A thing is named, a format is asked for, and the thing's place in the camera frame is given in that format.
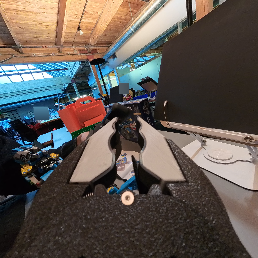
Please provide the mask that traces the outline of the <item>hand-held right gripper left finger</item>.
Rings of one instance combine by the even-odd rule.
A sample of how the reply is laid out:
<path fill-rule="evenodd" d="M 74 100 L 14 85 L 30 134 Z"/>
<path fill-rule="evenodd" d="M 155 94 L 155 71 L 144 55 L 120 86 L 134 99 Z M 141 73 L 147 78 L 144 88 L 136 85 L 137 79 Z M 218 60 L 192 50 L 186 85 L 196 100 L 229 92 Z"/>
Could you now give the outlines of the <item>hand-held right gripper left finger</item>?
<path fill-rule="evenodd" d="M 117 122 L 118 117 L 114 117 L 89 137 L 69 183 L 96 183 L 113 169 L 116 158 L 111 138 L 116 134 Z"/>

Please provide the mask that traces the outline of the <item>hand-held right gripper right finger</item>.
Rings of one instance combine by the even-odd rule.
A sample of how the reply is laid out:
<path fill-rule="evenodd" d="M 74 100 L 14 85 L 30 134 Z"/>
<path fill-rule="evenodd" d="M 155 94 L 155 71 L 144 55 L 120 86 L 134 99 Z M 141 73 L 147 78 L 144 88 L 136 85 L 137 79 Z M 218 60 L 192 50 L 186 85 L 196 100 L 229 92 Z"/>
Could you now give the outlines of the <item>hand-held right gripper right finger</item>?
<path fill-rule="evenodd" d="M 139 169 L 142 169 L 144 174 L 150 175 L 139 174 L 139 179 L 143 183 L 148 183 L 148 178 L 159 183 L 185 182 L 185 176 L 166 138 L 142 118 L 138 117 L 137 122 L 140 134 L 139 145 L 142 145 L 140 140 L 143 139 L 139 155 Z"/>

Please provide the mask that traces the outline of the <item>grey desk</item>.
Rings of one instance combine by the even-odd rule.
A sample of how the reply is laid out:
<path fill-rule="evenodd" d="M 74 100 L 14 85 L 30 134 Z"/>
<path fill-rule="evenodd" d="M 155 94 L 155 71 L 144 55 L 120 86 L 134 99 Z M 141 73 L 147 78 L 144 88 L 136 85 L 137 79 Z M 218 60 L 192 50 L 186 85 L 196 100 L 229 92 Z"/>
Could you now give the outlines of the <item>grey desk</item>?
<path fill-rule="evenodd" d="M 53 142 L 55 148 L 58 148 L 63 143 L 72 139 L 71 134 L 66 130 L 66 127 L 63 127 L 53 131 Z M 181 149 L 195 140 L 188 134 L 186 135 L 167 131 L 159 132 L 167 139 L 171 139 Z M 125 139 L 121 139 L 121 142 L 122 150 L 140 152 L 140 147 L 137 143 Z M 257 192 L 243 189 L 221 177 L 212 174 L 211 172 L 204 169 L 202 170 L 221 197 L 231 224 L 233 225 L 240 241 L 251 257 L 258 257 Z M 27 194 L 25 218 L 33 202 L 34 196 L 35 192 Z"/>

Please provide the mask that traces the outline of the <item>dark blue robot kit box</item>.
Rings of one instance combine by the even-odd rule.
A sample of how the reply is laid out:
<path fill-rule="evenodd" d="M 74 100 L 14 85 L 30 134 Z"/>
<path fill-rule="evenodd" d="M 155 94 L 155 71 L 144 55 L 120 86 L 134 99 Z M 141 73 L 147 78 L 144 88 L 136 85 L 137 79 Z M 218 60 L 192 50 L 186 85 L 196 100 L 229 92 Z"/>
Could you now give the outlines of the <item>dark blue robot kit box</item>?
<path fill-rule="evenodd" d="M 153 115 L 149 107 L 149 101 L 147 98 L 138 100 L 130 100 L 119 102 L 129 109 L 128 117 L 119 124 L 119 134 L 121 139 L 138 143 L 139 128 L 138 118 L 142 118 L 150 126 L 155 127 Z"/>

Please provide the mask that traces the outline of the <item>green plastic bin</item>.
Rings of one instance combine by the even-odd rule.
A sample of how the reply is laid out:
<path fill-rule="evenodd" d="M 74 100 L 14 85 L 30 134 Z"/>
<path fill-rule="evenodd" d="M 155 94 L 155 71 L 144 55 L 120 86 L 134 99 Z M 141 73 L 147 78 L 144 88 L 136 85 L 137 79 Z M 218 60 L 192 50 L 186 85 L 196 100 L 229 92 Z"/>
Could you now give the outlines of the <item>green plastic bin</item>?
<path fill-rule="evenodd" d="M 90 126 L 88 126 L 88 127 L 84 127 L 84 128 L 82 128 L 82 129 L 79 129 L 79 130 L 77 130 L 77 131 L 72 132 L 72 133 L 71 133 L 72 139 L 78 137 L 80 134 L 82 134 L 82 133 L 84 133 L 84 132 L 88 132 L 88 131 L 90 131 L 90 130 L 93 130 L 94 127 L 95 127 L 95 125 L 97 125 L 97 124 L 99 124 L 99 123 L 101 123 L 101 122 L 97 122 L 97 123 L 92 124 L 92 125 L 90 125 Z"/>

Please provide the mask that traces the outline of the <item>open instruction booklet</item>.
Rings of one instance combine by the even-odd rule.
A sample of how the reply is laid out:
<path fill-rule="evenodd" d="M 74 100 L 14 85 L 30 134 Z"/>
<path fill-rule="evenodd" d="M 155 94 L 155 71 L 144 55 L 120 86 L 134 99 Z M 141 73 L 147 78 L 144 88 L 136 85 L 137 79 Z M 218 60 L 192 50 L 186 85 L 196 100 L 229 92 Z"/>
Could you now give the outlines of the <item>open instruction booklet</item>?
<path fill-rule="evenodd" d="M 129 180 L 131 177 L 135 175 L 132 156 L 134 156 L 138 163 L 139 153 L 134 151 L 122 151 L 121 155 L 116 161 L 117 176 L 123 181 Z"/>

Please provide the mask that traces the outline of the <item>orange plastic caddy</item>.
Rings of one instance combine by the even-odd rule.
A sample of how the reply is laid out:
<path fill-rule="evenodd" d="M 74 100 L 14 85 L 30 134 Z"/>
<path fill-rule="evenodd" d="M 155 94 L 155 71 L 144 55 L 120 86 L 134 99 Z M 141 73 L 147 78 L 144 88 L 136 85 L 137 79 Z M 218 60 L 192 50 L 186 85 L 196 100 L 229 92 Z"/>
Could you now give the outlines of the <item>orange plastic caddy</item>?
<path fill-rule="evenodd" d="M 79 98 L 65 109 L 58 111 L 59 117 L 70 133 L 101 122 L 106 116 L 102 100 L 87 96 Z"/>

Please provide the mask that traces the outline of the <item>black pole stand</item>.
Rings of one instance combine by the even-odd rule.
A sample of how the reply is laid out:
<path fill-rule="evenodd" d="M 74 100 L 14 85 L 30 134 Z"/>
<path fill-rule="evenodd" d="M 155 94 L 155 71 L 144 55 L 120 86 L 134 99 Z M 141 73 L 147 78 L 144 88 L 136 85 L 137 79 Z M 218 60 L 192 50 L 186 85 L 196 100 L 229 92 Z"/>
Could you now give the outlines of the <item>black pole stand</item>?
<path fill-rule="evenodd" d="M 104 78 L 103 78 L 102 71 L 101 71 L 101 68 L 100 68 L 100 65 L 103 64 L 104 62 L 105 62 L 104 58 L 97 58 L 97 59 L 91 60 L 90 65 L 94 65 L 94 66 L 97 65 L 98 66 L 98 69 L 99 69 L 99 72 L 100 72 L 100 75 L 101 75 L 101 79 L 102 79 L 102 82 L 103 82 L 103 85 L 104 85 L 104 89 L 105 89 L 105 92 L 106 92 L 106 95 L 107 95 L 107 102 L 108 102 L 108 104 L 110 104 L 109 94 L 108 94 L 106 84 L 104 82 Z"/>

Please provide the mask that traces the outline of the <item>white folding laptop stand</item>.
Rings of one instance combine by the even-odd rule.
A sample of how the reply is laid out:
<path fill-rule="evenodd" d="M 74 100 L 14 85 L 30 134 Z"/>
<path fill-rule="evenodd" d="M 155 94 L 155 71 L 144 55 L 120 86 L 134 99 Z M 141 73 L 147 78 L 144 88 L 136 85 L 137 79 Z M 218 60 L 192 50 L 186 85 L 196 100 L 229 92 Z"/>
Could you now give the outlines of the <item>white folding laptop stand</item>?
<path fill-rule="evenodd" d="M 194 141 L 182 150 L 201 168 L 244 189 L 257 191 L 257 134 L 198 127 L 167 121 L 162 125 L 187 132 Z"/>

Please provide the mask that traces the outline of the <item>small black office chair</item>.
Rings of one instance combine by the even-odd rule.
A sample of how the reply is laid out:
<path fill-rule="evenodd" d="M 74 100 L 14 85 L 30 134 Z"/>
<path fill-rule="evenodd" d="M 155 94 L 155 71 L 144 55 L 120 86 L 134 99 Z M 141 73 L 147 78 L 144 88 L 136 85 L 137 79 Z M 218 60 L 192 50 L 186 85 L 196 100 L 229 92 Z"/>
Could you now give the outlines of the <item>small black office chair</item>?
<path fill-rule="evenodd" d="M 35 130 L 25 125 L 19 119 L 9 121 L 8 124 L 20 134 L 23 145 L 34 143 L 34 141 L 39 137 Z"/>

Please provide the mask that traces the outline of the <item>black board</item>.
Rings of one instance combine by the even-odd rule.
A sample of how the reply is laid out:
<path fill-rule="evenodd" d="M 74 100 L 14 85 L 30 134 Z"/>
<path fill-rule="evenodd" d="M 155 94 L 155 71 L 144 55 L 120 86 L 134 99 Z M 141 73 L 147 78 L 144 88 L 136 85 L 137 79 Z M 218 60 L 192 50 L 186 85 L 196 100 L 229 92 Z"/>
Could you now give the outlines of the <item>black board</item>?
<path fill-rule="evenodd" d="M 228 0 L 163 47 L 154 118 L 257 135 L 258 2 Z"/>

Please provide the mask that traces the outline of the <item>silver air duct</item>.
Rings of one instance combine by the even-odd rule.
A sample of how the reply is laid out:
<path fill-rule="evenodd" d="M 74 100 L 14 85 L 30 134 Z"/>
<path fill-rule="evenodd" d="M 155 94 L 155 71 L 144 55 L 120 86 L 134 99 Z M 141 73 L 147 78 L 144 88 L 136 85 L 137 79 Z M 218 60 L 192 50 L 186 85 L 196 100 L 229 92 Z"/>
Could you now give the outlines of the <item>silver air duct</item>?
<path fill-rule="evenodd" d="M 103 55 L 105 60 L 108 60 L 114 52 L 116 52 L 137 30 L 140 29 L 160 8 L 162 8 L 167 0 L 151 0 L 143 6 L 133 17 L 122 32 L 116 37 L 114 42 L 106 50 Z"/>

